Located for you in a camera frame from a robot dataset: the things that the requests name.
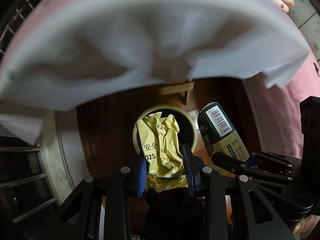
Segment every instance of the pink fabric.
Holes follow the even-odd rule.
[[[264,87],[264,75],[259,73],[243,81],[258,128],[262,150],[302,157],[299,103],[309,96],[320,97],[319,65],[313,53],[283,89]]]

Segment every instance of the metal bolt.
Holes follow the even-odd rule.
[[[211,173],[212,172],[212,169],[210,167],[204,167],[202,170],[205,173]]]
[[[86,176],[85,178],[84,178],[84,181],[85,182],[92,182],[93,181],[93,176],[91,176],[91,175],[89,175],[89,176]]]
[[[120,170],[122,173],[128,173],[130,171],[129,167],[122,167]]]
[[[247,181],[249,180],[246,175],[240,175],[240,176],[239,176],[239,179],[240,179],[241,181],[243,181],[243,182],[247,182]]]

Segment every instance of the white cloth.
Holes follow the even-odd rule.
[[[269,0],[43,0],[1,62],[0,99],[68,111],[131,88],[259,72],[283,88],[307,55]]]

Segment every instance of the yellow paper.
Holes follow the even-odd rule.
[[[157,191],[184,186],[182,154],[179,151],[179,126],[174,116],[161,118],[161,112],[137,121],[141,147],[149,163],[148,181]]]

